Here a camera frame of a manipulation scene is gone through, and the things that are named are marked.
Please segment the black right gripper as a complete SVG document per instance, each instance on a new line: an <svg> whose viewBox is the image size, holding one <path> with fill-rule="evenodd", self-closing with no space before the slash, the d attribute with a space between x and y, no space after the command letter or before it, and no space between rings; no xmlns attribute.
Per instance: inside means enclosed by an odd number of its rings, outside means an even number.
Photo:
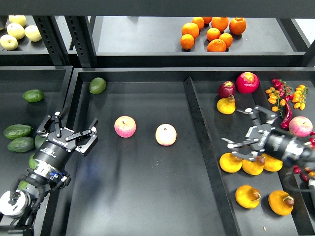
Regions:
<svg viewBox="0 0 315 236"><path fill-rule="evenodd" d="M268 127L268 124L272 125L278 118L275 112L259 105L236 111L250 116L256 126L249 128L245 135L247 139L244 141L236 143L227 138L221 138L227 143L227 148L234 156L251 162L254 162L262 153L279 160L286 160L293 156L293 135L279 128Z"/></svg>

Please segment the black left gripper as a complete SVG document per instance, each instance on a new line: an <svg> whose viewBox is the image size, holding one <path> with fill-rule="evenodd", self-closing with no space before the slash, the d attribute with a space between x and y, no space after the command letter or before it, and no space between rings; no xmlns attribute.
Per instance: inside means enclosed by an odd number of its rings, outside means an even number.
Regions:
<svg viewBox="0 0 315 236"><path fill-rule="evenodd" d="M61 121L68 112L69 107L65 106L61 111L47 115L37 128L36 133L39 136L48 138L35 153L33 158L36 162L45 162L56 170L63 170L74 151L87 156L98 142L96 118L84 131L74 133L68 128L61 130Z"/></svg>

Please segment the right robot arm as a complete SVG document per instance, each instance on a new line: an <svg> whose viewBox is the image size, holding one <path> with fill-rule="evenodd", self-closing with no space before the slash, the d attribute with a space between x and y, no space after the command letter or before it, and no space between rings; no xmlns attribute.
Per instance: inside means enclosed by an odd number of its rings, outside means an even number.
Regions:
<svg viewBox="0 0 315 236"><path fill-rule="evenodd" d="M315 151L294 134L274 127L273 122L278 118L276 113L261 106L239 112L250 116L253 126L248 129L244 141L236 143L222 138L233 155L253 162L258 156L267 154L288 167L297 165L302 171L315 169Z"/></svg>

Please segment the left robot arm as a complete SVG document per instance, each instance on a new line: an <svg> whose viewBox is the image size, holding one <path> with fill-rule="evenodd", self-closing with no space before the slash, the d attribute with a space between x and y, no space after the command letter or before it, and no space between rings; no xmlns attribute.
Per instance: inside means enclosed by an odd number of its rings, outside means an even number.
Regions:
<svg viewBox="0 0 315 236"><path fill-rule="evenodd" d="M9 225L1 227L13 236L34 235L34 221L41 203L51 192L69 185L71 178L65 166L74 152L87 156L98 142L98 119L80 132L62 125L67 108L48 115L37 129L37 134L45 138L34 154L35 168L28 174L18 175L10 189L0 198L1 218L10 218Z"/></svg>

